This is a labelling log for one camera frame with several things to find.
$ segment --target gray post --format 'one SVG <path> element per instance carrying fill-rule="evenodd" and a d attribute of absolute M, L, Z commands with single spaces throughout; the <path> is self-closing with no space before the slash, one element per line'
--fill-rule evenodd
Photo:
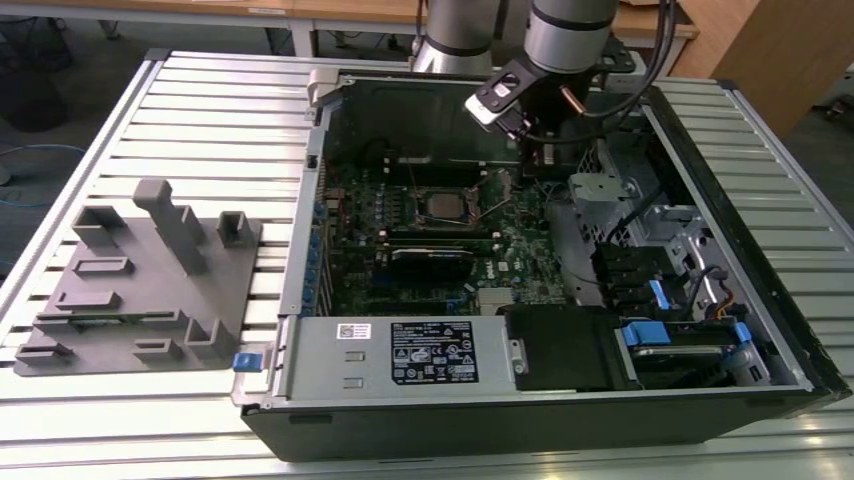
<path fill-rule="evenodd" d="M 196 249 L 191 228 L 183 222 L 184 211 L 172 205 L 169 182 L 153 178 L 140 180 L 133 192 L 133 203 L 148 211 L 163 243 L 172 250 L 187 274 L 203 273 L 207 270 L 204 257 Z"/>

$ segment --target floor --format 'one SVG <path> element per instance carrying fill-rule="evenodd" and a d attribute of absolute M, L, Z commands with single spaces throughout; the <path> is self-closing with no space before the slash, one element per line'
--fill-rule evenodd
<path fill-rule="evenodd" d="M 269 54 L 263 29 L 243 27 L 172 26 L 123 22 L 121 38 L 104 39 L 97 23 L 68 20 L 64 32 L 75 65 L 53 80 L 69 106 L 71 120 L 39 134 L 16 132 L 0 121 L 0 150 L 9 145 L 64 143 L 87 147 L 121 95 L 145 51 L 152 47 L 180 50 Z M 406 47 L 410 38 L 402 38 Z M 277 32 L 275 48 L 292 51 L 288 36 Z M 331 35 L 320 35 L 327 56 L 406 60 L 403 51 L 386 48 L 388 37 L 366 33 L 346 39 L 351 48 L 336 48 Z M 843 217 L 854 222 L 854 129 L 827 123 L 819 113 L 806 116 L 786 139 L 803 168 L 831 199 Z M 77 162 L 68 151 L 23 151 L 0 157 L 13 180 L 0 187 L 0 200 L 49 203 L 59 194 Z M 0 205 L 0 281 L 8 273 L 39 226 L 48 207 Z"/>

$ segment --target metal slotted table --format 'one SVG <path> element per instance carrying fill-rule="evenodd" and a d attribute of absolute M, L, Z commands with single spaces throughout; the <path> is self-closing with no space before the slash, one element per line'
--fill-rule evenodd
<path fill-rule="evenodd" d="M 199 217 L 264 221 L 244 345 L 272 340 L 311 122 L 308 72 L 398 63 L 172 52 L 147 60 L 0 291 L 0 476 L 173 478 L 829 478 L 854 471 L 854 400 L 767 420 L 702 445 L 403 462 L 280 462 L 239 418 L 233 374 L 20 378 L 15 351 L 75 248 L 83 205 L 131 202 L 168 178 Z M 711 81 L 659 82 L 766 255 L 846 377 L 854 375 L 851 231 L 740 94 Z"/>

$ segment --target blue latch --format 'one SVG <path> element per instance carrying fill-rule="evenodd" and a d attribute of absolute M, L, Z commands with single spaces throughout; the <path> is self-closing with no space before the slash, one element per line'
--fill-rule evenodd
<path fill-rule="evenodd" d="M 750 329 L 747 328 L 747 324 L 744 322 L 738 322 L 735 324 L 735 335 L 738 335 L 738 341 L 740 343 L 752 340 L 752 335 L 750 334 Z"/>
<path fill-rule="evenodd" d="M 667 295 L 664 295 L 662 282 L 659 282 L 658 280 L 650 280 L 650 287 L 652 288 L 652 293 L 655 294 L 658 308 L 660 308 L 662 310 L 670 310 L 670 300 L 667 300 Z"/>
<path fill-rule="evenodd" d="M 231 369 L 239 373 L 253 373 L 264 370 L 264 355 L 260 353 L 237 353 Z"/>
<path fill-rule="evenodd" d="M 670 345 L 670 335 L 664 322 L 646 320 L 631 322 L 622 329 L 626 346 Z"/>

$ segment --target warning label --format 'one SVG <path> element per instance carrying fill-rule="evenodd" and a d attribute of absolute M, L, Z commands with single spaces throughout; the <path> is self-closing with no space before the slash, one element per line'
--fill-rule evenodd
<path fill-rule="evenodd" d="M 392 323 L 391 379 L 398 385 L 478 382 L 471 322 Z"/>

